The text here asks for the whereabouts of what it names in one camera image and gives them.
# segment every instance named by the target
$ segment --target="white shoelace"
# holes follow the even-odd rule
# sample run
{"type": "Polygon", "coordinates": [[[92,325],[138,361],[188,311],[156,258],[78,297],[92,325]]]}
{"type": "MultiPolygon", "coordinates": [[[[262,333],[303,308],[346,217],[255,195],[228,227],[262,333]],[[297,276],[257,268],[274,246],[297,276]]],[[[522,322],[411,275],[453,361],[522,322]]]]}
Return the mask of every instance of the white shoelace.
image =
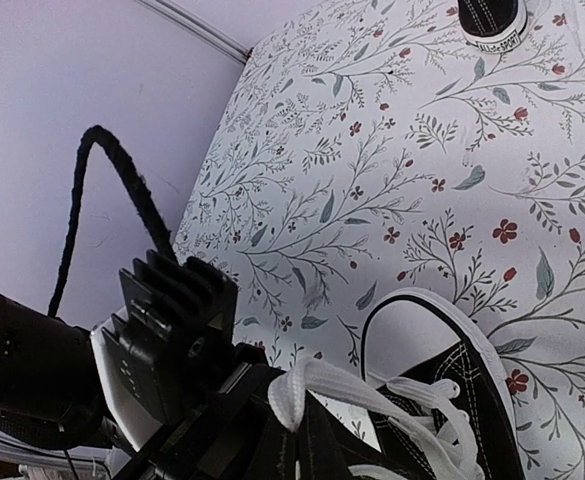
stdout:
{"type": "MultiPolygon", "coordinates": [[[[447,417],[448,423],[435,435],[430,431],[430,428],[434,429],[433,422],[411,416],[360,378],[314,358],[299,360],[292,370],[275,379],[268,389],[268,400],[278,420],[291,432],[296,432],[303,420],[307,390],[386,415],[392,425],[421,449],[437,479],[484,478],[476,463],[478,447],[470,424],[449,400],[458,394],[458,385],[447,380],[426,385],[403,377],[395,377],[386,385],[396,395],[409,398],[425,408],[439,410],[447,417]],[[458,445],[453,445],[451,439],[458,440],[458,445]]],[[[367,473],[363,473],[361,468],[364,467],[352,467],[358,469],[356,474],[351,471],[355,476],[384,480],[402,478],[377,466],[367,466],[367,473]]]]}

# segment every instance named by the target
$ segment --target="white plastic part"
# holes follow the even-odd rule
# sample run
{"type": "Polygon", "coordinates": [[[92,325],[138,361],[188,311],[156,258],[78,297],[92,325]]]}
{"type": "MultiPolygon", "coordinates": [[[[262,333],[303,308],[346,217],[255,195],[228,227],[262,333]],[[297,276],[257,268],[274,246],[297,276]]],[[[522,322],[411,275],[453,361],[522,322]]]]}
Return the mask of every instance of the white plastic part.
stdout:
{"type": "MultiPolygon", "coordinates": [[[[121,309],[117,316],[127,319],[127,312],[121,309]]],[[[138,452],[161,427],[161,423],[155,420],[119,381],[117,373],[119,366],[107,356],[104,330],[114,331],[112,320],[95,327],[90,335],[101,388],[114,420],[125,438],[138,452]]]]}

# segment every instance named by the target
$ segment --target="floral pattern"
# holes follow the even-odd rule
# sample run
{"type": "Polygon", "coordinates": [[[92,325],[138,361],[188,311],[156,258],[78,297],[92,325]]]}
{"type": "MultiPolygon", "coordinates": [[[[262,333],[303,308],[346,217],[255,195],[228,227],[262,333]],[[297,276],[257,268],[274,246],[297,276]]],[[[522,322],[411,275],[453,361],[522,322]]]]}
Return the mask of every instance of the floral pattern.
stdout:
{"type": "Polygon", "coordinates": [[[339,0],[288,22],[254,49],[175,243],[237,281],[236,340],[282,368],[311,355],[357,372],[377,300],[445,296],[504,362],[533,479],[585,479],[573,5],[552,2],[500,56],[465,44],[449,0],[339,0]]]}

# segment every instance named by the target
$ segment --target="metal strip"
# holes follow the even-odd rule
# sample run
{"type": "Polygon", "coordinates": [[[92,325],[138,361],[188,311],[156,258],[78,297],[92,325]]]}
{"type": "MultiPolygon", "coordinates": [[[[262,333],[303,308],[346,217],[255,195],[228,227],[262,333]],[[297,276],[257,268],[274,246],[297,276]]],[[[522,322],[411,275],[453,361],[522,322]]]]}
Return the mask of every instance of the metal strip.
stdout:
{"type": "Polygon", "coordinates": [[[136,0],[162,17],[184,28],[200,40],[213,46],[232,60],[245,65],[248,60],[247,49],[196,15],[170,0],[136,0]]]}

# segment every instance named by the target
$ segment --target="black cylinder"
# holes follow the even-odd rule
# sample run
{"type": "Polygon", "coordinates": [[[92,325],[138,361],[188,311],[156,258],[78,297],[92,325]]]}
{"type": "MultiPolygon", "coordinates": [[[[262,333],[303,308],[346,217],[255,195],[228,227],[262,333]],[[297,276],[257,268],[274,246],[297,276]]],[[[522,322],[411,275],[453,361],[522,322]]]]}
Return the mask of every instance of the black cylinder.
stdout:
{"type": "Polygon", "coordinates": [[[63,424],[98,396],[88,332],[0,294],[0,410],[63,424]]]}

